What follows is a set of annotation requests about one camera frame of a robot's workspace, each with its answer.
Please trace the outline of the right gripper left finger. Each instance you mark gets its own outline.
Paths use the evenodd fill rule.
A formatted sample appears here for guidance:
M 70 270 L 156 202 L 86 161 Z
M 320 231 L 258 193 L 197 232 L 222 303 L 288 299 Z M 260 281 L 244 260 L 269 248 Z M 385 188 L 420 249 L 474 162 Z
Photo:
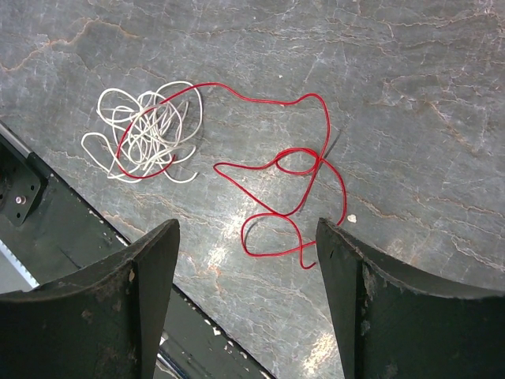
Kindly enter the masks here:
M 3 378 L 151 378 L 180 225 L 34 290 L 1 296 Z

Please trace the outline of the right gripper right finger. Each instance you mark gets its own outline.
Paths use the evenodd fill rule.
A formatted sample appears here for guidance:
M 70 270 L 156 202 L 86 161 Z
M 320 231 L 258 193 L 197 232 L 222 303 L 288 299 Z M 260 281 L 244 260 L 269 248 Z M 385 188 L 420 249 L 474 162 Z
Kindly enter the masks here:
M 326 219 L 316 250 L 345 377 L 503 377 L 502 291 L 415 268 Z

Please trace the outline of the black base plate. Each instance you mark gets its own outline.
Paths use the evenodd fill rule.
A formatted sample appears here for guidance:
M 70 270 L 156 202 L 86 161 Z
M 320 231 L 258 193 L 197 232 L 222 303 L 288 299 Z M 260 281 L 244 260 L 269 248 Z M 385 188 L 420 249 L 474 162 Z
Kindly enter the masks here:
M 39 286 L 130 246 L 8 127 L 1 128 L 1 242 Z M 270 372 L 172 284 L 151 378 L 268 378 Z

